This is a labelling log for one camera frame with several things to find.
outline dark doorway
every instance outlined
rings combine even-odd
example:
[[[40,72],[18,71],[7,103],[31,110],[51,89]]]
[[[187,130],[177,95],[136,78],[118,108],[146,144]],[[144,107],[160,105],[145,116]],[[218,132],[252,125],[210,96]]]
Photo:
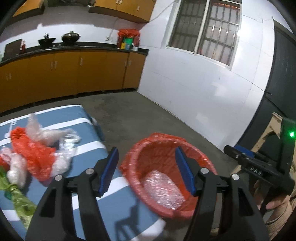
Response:
[[[249,150],[267,127],[272,112],[296,120],[296,37],[276,21],[274,27],[274,59],[268,84],[252,121],[238,142]],[[277,160],[277,136],[269,137],[260,152]]]

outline knotted green plastic bag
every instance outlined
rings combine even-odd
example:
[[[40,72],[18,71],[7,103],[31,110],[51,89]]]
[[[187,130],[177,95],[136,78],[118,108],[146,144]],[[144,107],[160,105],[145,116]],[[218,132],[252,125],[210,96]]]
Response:
[[[12,201],[17,215],[25,228],[28,229],[36,205],[21,193],[16,184],[10,184],[8,182],[6,173],[2,167],[0,167],[0,190],[5,191],[5,197]]]

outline door frame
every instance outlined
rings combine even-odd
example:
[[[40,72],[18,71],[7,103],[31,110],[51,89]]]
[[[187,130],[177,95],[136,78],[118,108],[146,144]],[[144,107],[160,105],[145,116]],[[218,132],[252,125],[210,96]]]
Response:
[[[250,121],[248,127],[246,128],[246,130],[244,131],[244,133],[242,134],[242,136],[240,137],[240,139],[238,140],[237,142],[237,145],[241,142],[241,140],[245,137],[245,135],[247,134],[248,130],[250,129],[250,126],[253,124],[255,118],[257,117],[261,107],[262,107],[262,104],[263,104],[263,99],[266,99],[268,100],[268,98],[266,97],[266,95],[268,94],[266,92],[266,89],[268,88],[268,86],[270,85],[270,80],[271,80],[271,77],[272,77],[272,74],[273,74],[273,71],[274,71],[274,65],[275,65],[275,60],[276,60],[276,44],[277,44],[277,40],[276,40],[276,30],[281,32],[285,37],[287,37],[295,46],[296,46],[296,36],[291,33],[286,27],[284,27],[283,25],[281,25],[279,22],[274,21],[274,56],[273,56],[273,59],[272,59],[272,65],[271,65],[271,70],[270,70],[270,75],[269,75],[269,78],[268,78],[268,81],[267,81],[267,85],[266,85],[266,88],[264,90],[264,94],[262,96],[262,99],[260,101],[260,104],[252,118],[252,120]],[[285,113],[283,113],[279,107],[277,107],[275,104],[273,104],[273,106],[278,110],[279,114],[282,116],[282,117],[287,117]]]

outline white wall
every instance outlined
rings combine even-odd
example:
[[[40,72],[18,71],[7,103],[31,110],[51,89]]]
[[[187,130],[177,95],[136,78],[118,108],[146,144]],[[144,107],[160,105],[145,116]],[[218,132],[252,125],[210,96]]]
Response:
[[[157,0],[152,19],[171,2]],[[138,91],[222,150],[236,144],[262,99],[274,53],[273,19],[290,28],[267,0],[243,0],[237,51],[228,68],[163,45],[174,4],[140,25],[140,47],[150,52]]]
[[[116,43],[117,30],[120,28],[136,28],[137,24],[123,19],[88,13],[88,7],[64,6],[45,8],[44,14],[27,18],[8,26],[0,36],[0,51],[3,54],[5,45],[17,39],[24,39],[26,47],[37,46],[38,39],[45,33],[62,42],[61,36],[69,31],[81,35],[82,42]],[[112,32],[113,42],[106,41],[106,36]]]

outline countertop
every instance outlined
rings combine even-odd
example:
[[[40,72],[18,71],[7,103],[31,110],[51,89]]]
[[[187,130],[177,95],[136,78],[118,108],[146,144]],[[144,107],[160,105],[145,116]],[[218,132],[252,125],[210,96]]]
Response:
[[[42,48],[39,45],[39,46],[27,48],[26,53],[16,55],[14,57],[3,60],[2,62],[0,62],[0,66],[3,66],[15,60],[27,58],[36,54],[63,51],[63,50],[108,50],[108,51],[116,51],[116,52],[124,52],[124,53],[134,52],[134,53],[139,53],[143,55],[148,55],[148,52],[149,52],[148,49],[142,49],[142,48],[139,48],[138,51],[117,49],[116,45],[114,44],[95,43],[95,42],[77,42],[76,45],[64,45],[64,43],[53,43],[53,45],[55,45],[55,47]]]

